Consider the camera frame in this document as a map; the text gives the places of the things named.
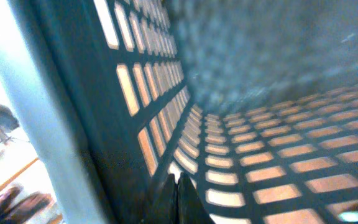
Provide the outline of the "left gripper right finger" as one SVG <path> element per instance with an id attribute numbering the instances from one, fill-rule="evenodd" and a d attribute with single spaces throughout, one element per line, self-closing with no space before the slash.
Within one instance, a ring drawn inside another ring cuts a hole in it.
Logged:
<path id="1" fill-rule="evenodd" d="M 178 222 L 179 224 L 214 224 L 209 213 L 186 173 L 181 173 L 178 180 Z"/>

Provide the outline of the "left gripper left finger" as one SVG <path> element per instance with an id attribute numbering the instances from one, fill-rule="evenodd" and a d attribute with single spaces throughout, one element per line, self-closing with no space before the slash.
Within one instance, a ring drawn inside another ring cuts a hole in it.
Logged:
<path id="1" fill-rule="evenodd" d="M 162 185 L 160 194 L 155 199 L 142 224 L 175 224 L 178 221 L 178 186 L 175 175 L 169 174 Z"/>

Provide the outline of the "grey plastic mesh basket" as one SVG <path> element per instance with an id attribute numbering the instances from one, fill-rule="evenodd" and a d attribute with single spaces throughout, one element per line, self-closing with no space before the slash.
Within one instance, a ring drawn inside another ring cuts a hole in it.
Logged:
<path id="1" fill-rule="evenodd" d="M 182 172 L 214 223 L 358 223 L 358 1 L 0 1 L 0 81 L 63 223 Z"/>

